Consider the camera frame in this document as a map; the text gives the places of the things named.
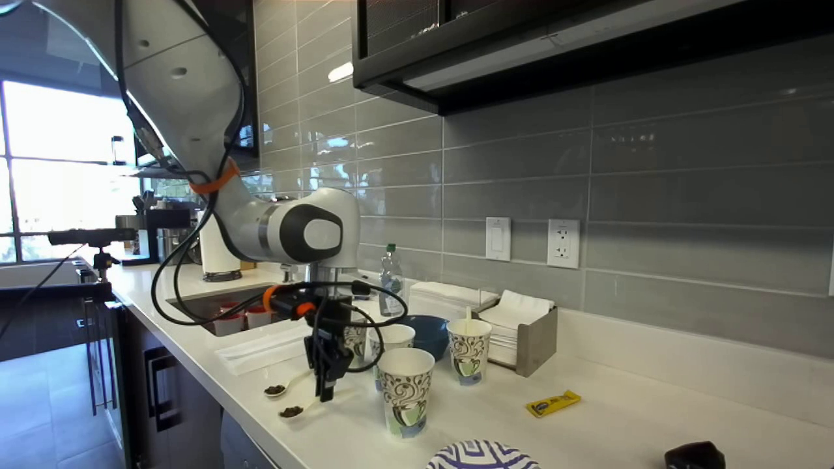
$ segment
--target wooden floor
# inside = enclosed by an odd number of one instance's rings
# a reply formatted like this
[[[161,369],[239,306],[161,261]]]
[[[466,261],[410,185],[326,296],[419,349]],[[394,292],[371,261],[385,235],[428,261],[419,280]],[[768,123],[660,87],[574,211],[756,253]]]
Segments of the wooden floor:
[[[0,361],[0,467],[122,467],[107,413],[92,413],[83,344]]]

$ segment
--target tissue box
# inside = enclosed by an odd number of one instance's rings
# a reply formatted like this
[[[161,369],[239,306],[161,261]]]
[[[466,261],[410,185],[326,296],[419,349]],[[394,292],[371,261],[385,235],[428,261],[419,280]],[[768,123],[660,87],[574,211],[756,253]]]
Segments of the tissue box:
[[[501,306],[501,302],[473,310],[479,319],[493,322],[489,361],[510,366],[518,374],[531,374],[556,355],[557,306],[550,304],[545,315],[528,322],[489,319],[489,310],[494,306]]]

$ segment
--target kitchen counter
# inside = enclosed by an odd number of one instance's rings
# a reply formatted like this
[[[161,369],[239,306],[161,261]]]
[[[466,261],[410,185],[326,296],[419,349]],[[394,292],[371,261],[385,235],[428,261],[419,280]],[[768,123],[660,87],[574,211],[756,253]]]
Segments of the kitchen counter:
[[[576,328],[583,313],[560,313],[557,355],[531,378],[489,366],[479,385],[464,388],[454,379],[449,361],[441,361],[432,374],[428,426],[416,437],[397,439],[382,429],[380,396],[371,371],[339,379],[337,398],[328,403],[313,403],[313,379],[300,379],[285,398],[268,398],[264,396],[265,385],[286,382],[304,369],[303,355],[235,374],[217,351],[281,332],[286,326],[273,322],[217,338],[206,328],[167,322],[152,304],[152,275],[152,265],[113,267],[115,293],[245,426],[256,446],[288,469],[419,469],[434,450],[473,437],[520,448],[543,469],[660,469],[665,450],[694,439],[713,439],[733,469],[834,467],[834,424],[825,424],[829,413],[823,413],[823,422],[807,422],[795,413],[704,392],[699,385],[665,382],[652,371],[642,374],[604,360],[586,360],[591,351],[570,342],[570,336],[580,336]],[[200,280],[195,265],[188,265],[183,271],[183,293],[256,285],[275,279],[275,271],[245,271],[239,280],[208,284]],[[161,280],[159,296],[171,296],[170,280]],[[816,366],[816,374],[823,374],[819,382],[832,382],[832,369],[829,365],[823,369]],[[579,405],[545,418],[527,413],[524,403],[569,388],[583,398]],[[304,405],[304,413],[281,418],[278,411],[291,403]]]

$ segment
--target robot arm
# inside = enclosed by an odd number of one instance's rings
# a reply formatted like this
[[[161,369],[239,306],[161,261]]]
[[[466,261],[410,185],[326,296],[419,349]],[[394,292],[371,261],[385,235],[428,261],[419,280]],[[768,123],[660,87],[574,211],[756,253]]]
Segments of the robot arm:
[[[188,172],[217,177],[229,168],[226,134],[243,106],[243,86],[188,0],[34,3],[66,21],[101,64],[122,78],[129,102],[140,110],[137,117],[154,123]],[[341,190],[272,202],[252,198],[243,180],[232,177],[219,186],[213,213],[229,250],[239,258],[318,267],[356,265],[356,201]]]

